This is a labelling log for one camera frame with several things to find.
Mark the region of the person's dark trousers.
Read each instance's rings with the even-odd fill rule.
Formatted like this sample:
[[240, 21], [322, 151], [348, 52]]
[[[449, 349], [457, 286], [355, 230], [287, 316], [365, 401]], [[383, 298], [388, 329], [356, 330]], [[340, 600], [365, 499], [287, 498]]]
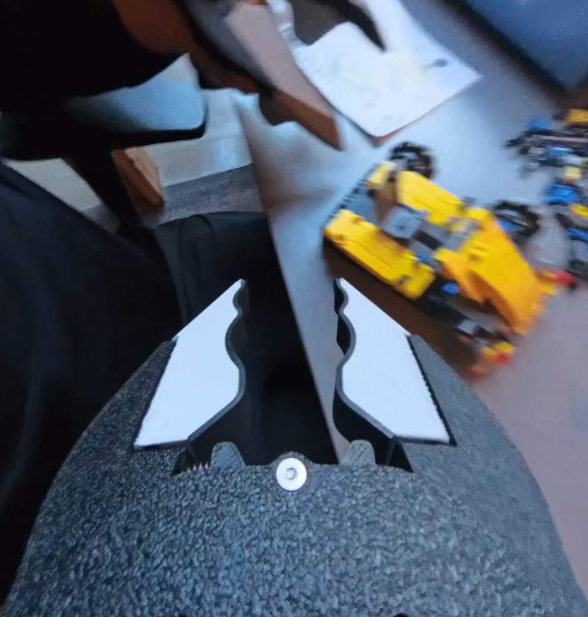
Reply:
[[239, 279], [274, 275], [267, 217], [113, 235], [0, 160], [0, 605], [74, 444], [151, 353]]

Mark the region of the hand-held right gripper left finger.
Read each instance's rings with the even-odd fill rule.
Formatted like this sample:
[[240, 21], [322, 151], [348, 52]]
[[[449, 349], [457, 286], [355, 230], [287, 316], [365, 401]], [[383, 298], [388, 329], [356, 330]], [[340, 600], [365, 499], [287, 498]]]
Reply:
[[247, 284], [237, 280], [173, 338], [135, 449], [191, 442], [242, 401], [246, 375], [237, 346], [247, 300]]

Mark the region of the person's left hand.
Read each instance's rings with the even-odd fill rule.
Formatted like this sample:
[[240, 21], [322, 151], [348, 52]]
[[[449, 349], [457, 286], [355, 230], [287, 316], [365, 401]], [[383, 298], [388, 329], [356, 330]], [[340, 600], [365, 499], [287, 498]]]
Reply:
[[143, 47], [163, 56], [186, 54], [210, 88], [233, 88], [245, 94], [268, 86], [235, 65], [210, 42], [183, 8], [182, 1], [113, 1], [120, 21]]

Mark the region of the yellow toy brick car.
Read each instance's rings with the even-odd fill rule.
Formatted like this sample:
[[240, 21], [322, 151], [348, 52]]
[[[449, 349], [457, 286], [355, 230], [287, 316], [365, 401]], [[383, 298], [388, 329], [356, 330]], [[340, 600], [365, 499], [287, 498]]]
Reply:
[[322, 235], [421, 312], [449, 325], [482, 373], [511, 362], [515, 342], [575, 277], [523, 254], [522, 245], [541, 227], [535, 209], [455, 196], [433, 182], [434, 163], [426, 147], [399, 143], [347, 193]]

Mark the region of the blue cardboard kit box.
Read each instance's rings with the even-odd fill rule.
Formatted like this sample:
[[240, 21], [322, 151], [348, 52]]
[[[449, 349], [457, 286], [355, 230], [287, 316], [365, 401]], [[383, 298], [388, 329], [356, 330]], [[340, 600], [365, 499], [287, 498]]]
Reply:
[[463, 1], [568, 91], [588, 80], [588, 1]]

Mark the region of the pile of small brick parts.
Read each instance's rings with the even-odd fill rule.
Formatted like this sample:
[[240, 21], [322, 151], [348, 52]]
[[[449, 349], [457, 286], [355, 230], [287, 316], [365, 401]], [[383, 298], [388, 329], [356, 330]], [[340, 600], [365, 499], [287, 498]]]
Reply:
[[532, 119], [504, 147], [522, 158], [523, 176], [553, 172], [541, 201], [567, 240], [572, 287], [588, 286], [588, 109]]

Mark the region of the person's left forearm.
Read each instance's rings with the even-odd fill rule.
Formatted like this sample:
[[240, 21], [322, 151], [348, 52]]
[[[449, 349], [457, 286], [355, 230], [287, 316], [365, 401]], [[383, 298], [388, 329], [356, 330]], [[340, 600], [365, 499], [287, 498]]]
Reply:
[[0, 1], [0, 111], [138, 86], [179, 57], [137, 42], [111, 1]]

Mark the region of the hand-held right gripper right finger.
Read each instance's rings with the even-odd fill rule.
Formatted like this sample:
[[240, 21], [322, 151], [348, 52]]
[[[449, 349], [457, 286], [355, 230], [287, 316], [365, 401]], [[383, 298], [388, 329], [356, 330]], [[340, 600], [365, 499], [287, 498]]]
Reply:
[[335, 300], [345, 335], [337, 379], [344, 402], [388, 438], [450, 443], [408, 330], [344, 278], [335, 280]]

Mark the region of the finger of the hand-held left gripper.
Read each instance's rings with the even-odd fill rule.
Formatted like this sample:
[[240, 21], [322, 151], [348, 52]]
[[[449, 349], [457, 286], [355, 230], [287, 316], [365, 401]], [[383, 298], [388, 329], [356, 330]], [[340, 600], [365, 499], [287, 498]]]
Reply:
[[234, 5], [227, 17], [233, 34], [272, 90], [278, 111], [336, 150], [342, 149], [331, 105], [298, 67], [269, 5]]
[[384, 44], [371, 18], [349, 1], [294, 1], [294, 29], [298, 38], [312, 44], [330, 30], [351, 23], [380, 49]]

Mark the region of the instruction booklet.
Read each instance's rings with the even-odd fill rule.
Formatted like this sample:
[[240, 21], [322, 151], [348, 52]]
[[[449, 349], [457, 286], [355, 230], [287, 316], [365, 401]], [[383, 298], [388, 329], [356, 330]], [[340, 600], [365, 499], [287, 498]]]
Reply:
[[293, 44], [291, 52], [324, 99], [375, 141], [421, 119], [480, 78], [433, 44], [429, 59], [413, 50], [380, 50], [351, 22], [312, 44]]

